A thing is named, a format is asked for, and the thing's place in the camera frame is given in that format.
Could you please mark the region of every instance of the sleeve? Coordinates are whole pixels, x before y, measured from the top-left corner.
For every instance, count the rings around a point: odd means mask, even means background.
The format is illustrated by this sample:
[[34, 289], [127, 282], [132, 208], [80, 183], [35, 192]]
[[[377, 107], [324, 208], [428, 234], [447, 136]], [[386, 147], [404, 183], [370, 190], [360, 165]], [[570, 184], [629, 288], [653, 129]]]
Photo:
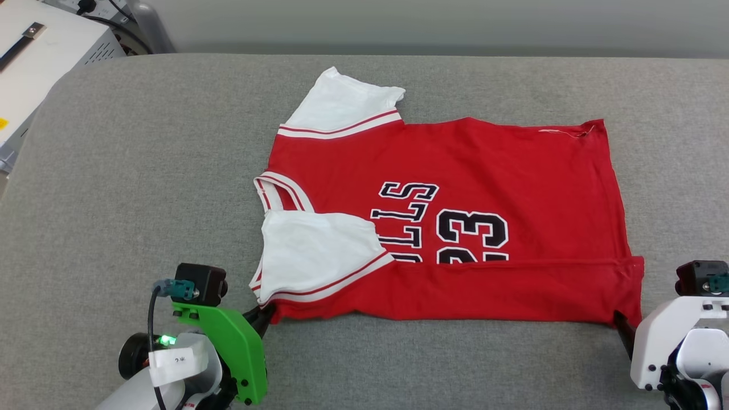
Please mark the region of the sleeve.
[[405, 90], [324, 71], [276, 134], [266, 171], [255, 186], [266, 210], [332, 212], [314, 202], [341, 193], [388, 129], [404, 125], [395, 104]]

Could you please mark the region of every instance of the printed number 23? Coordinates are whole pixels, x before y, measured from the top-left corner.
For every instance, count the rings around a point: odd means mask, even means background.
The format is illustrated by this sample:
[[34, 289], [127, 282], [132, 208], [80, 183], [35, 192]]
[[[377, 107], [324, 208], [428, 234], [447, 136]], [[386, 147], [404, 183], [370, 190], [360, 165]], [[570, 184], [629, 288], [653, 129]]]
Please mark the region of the printed number 23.
[[[444, 242], [458, 244], [460, 234], [481, 235], [485, 249], [499, 249], [509, 241], [509, 229], [506, 220], [497, 214], [482, 212], [465, 212], [454, 209], [443, 209], [437, 216], [437, 234]], [[502, 252], [483, 251], [481, 260], [509, 260], [509, 255]], [[438, 263], [476, 262], [477, 258], [467, 248], [458, 246], [442, 247], [438, 250]]]

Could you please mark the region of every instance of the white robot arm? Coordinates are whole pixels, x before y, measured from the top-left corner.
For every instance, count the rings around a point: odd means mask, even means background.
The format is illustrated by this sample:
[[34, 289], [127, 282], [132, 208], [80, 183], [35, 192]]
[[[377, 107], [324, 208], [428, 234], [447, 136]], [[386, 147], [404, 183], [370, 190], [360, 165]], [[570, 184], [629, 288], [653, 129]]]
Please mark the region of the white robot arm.
[[632, 359], [631, 379], [640, 389], [663, 391], [673, 410], [729, 410], [729, 336], [695, 327], [700, 319], [727, 318], [729, 268], [724, 262], [696, 260], [677, 273], [682, 296], [661, 304], [634, 333], [616, 312]]

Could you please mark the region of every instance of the gray cushion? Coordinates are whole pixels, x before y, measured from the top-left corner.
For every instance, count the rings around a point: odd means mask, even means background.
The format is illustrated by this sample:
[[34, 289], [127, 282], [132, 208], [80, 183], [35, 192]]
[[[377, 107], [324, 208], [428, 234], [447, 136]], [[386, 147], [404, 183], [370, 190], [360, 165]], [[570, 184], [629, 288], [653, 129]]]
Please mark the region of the gray cushion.
[[[675, 268], [729, 259], [729, 61], [161, 55], [78, 69], [51, 91], [0, 203], [0, 397], [87, 409], [123, 380], [151, 284], [182, 261], [227, 270], [248, 309], [260, 173], [277, 125], [331, 65], [407, 91], [406, 121], [604, 117], [643, 307]], [[529, 290], [523, 290], [528, 297]], [[156, 328], [184, 328], [168, 302]], [[269, 409], [664, 409], [615, 330], [580, 323], [285, 321], [264, 339]]]

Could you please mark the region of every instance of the white sleeve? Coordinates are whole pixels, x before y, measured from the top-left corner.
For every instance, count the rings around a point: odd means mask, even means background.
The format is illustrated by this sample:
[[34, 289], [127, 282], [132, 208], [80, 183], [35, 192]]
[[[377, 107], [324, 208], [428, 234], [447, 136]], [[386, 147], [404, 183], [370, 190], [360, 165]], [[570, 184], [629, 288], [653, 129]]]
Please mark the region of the white sleeve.
[[286, 125], [337, 130], [393, 109], [404, 94], [403, 88], [367, 84], [332, 67], [321, 73]]

